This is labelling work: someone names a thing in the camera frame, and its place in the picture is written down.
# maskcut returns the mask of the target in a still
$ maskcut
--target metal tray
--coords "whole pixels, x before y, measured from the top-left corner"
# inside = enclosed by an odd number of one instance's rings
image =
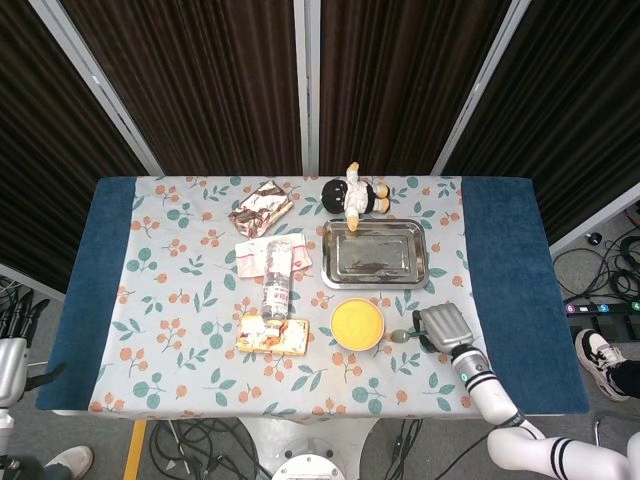
[[[324,224],[322,279],[342,289],[422,288],[428,280],[424,230],[413,220],[344,220]]]

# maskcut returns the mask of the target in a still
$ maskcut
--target brown curtain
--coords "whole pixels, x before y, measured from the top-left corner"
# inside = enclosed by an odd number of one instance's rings
[[[640,3],[533,2],[446,166],[534,180],[551,243],[640,181]]]
[[[0,263],[64,292],[97,180],[145,171],[28,2],[0,36]]]
[[[508,0],[323,0],[320,172],[431,171]]]
[[[165,173],[301,174],[291,1],[62,4]]]

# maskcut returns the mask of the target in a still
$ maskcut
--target orange bowl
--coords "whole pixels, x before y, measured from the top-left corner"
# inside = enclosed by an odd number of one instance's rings
[[[369,300],[350,298],[331,314],[331,333],[336,342],[347,350],[369,350],[382,338],[384,317]]]

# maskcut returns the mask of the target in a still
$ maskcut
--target yellow stripe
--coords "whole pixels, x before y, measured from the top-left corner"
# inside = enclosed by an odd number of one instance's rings
[[[129,456],[127,457],[123,480],[136,480],[138,478],[138,466],[140,465],[140,454],[144,445],[145,428],[147,428],[146,420],[136,420],[133,424],[131,443],[129,443]]]

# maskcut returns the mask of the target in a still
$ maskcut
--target water bottle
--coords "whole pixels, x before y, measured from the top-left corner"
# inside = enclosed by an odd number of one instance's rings
[[[287,318],[291,256],[289,242],[274,240],[267,245],[267,265],[264,272],[264,296],[261,310],[264,321]]]

